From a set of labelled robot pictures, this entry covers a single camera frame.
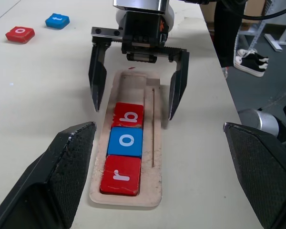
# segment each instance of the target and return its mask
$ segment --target white shoelace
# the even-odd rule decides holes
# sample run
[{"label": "white shoelace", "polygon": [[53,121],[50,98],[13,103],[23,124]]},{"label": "white shoelace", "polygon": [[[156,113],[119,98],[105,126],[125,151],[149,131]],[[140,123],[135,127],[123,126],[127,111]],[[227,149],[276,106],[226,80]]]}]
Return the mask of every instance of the white shoelace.
[{"label": "white shoelace", "polygon": [[247,56],[250,55],[250,54],[256,54],[256,53],[257,53],[257,50],[256,50],[256,49],[248,50],[248,52],[244,55],[244,58],[247,57]]}]

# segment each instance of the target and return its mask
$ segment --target cardboard box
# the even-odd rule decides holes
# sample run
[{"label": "cardboard box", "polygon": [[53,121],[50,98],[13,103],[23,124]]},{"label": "cardboard box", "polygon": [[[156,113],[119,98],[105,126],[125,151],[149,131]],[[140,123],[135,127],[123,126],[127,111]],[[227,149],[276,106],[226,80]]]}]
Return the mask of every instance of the cardboard box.
[{"label": "cardboard box", "polygon": [[[263,12],[265,0],[249,0],[245,9],[245,15],[260,16]],[[214,22],[216,2],[210,2],[208,5],[200,5],[201,11],[206,22]],[[257,23],[258,21],[243,19],[246,23]]]}]

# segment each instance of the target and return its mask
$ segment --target blue block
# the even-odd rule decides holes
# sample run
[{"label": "blue block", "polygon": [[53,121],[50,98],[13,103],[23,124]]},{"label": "blue block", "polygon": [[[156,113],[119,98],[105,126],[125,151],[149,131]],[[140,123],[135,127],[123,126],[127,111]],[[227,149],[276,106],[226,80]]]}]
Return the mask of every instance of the blue block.
[{"label": "blue block", "polygon": [[46,25],[51,28],[63,29],[70,23],[69,17],[61,14],[54,13],[47,20]]},{"label": "blue block", "polygon": [[143,131],[140,128],[113,127],[110,133],[108,155],[141,157]]}]

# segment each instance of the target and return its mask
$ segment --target sneaker sole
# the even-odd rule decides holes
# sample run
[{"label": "sneaker sole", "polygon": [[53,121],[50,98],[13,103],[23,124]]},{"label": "sneaker sole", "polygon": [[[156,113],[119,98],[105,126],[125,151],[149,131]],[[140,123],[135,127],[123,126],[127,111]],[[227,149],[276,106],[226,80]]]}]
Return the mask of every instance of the sneaker sole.
[{"label": "sneaker sole", "polygon": [[239,69],[239,70],[241,70],[241,71],[243,71],[243,72],[246,72],[246,73],[249,73],[249,74],[251,74],[251,75],[254,75],[254,76],[256,76],[256,77],[263,77],[264,74],[265,74],[265,72],[262,72],[262,73],[261,73],[261,72],[252,70],[251,68],[242,66],[242,65],[240,65],[240,64],[238,64],[238,63],[235,63],[234,67],[237,68],[237,69]]}]

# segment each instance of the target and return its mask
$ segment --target shoe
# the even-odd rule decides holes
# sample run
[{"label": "shoe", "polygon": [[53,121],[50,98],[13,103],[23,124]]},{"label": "shoe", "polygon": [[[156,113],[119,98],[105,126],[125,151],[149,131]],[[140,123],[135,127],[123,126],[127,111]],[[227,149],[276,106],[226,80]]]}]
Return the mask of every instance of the shoe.
[{"label": "shoe", "polygon": [[236,56],[234,67],[256,77],[263,77],[268,64],[258,65],[255,60]]},{"label": "shoe", "polygon": [[240,49],[237,51],[237,55],[240,57],[246,58],[246,59],[256,60],[258,65],[263,65],[264,63],[268,63],[269,61],[268,57],[264,57],[264,56],[257,54],[256,49],[252,49],[252,50]]}]

